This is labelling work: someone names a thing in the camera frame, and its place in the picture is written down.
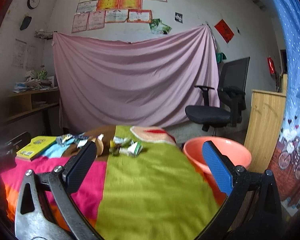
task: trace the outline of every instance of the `chair backrest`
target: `chair backrest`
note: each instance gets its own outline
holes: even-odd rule
[[[245,91],[250,57],[226,62],[221,70],[218,88],[236,87]],[[218,93],[221,102],[231,106],[231,100],[226,93]],[[245,98],[242,98],[240,110],[246,109]]]

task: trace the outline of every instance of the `wooden shelf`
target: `wooden shelf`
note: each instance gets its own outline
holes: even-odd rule
[[[20,93],[10,92],[6,95],[8,112],[6,122],[12,123],[39,111],[58,106],[60,100],[59,89],[30,90]],[[46,102],[35,106],[33,102]]]
[[[19,93],[9,91],[6,96],[7,97],[17,97],[17,96],[29,95],[29,94],[31,95],[31,94],[39,94],[39,93],[48,93],[48,92],[53,92],[53,91],[59,91],[59,89],[53,88],[53,89],[48,89],[48,90],[29,90],[29,91],[19,92]]]
[[[20,117],[25,117],[25,116],[28,116],[30,114],[34,114],[36,112],[39,112],[41,110],[44,110],[44,109],[47,109],[47,108],[50,108],[50,107],[53,107],[53,106],[58,106],[59,103],[52,103],[52,104],[47,104],[47,105],[44,105],[44,106],[40,106],[40,107],[37,107],[37,108],[34,108],[32,110],[29,110],[29,111],[25,111],[25,112],[22,112],[20,114],[15,114],[13,116],[10,116],[7,118],[7,121],[13,121],[15,119],[19,119]]]

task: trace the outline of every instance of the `red lantern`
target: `red lantern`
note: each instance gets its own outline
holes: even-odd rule
[[[268,65],[269,65],[269,71],[270,74],[273,75],[275,73],[274,63],[271,57],[268,58]]]

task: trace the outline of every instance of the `blanket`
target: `blanket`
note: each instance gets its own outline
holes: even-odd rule
[[[84,132],[131,123],[167,127],[187,121],[187,105],[219,107],[218,66],[207,25],[128,44],[53,34],[60,127]]]
[[[194,239],[219,206],[211,188],[186,156],[173,144],[142,142],[136,158],[108,155],[113,136],[138,139],[129,126],[108,126],[87,132],[104,133],[105,150],[96,158],[79,190],[72,194],[89,223],[106,240]],[[17,160],[17,167],[1,174],[14,220],[18,190],[25,171],[51,171],[64,165],[77,150],[69,147],[61,158]],[[68,229],[51,193],[48,200],[58,224]]]

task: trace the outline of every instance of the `chair seat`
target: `chair seat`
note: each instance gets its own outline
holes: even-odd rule
[[[212,127],[224,127],[230,123],[230,112],[213,106],[187,106],[187,117],[195,123],[209,124]]]

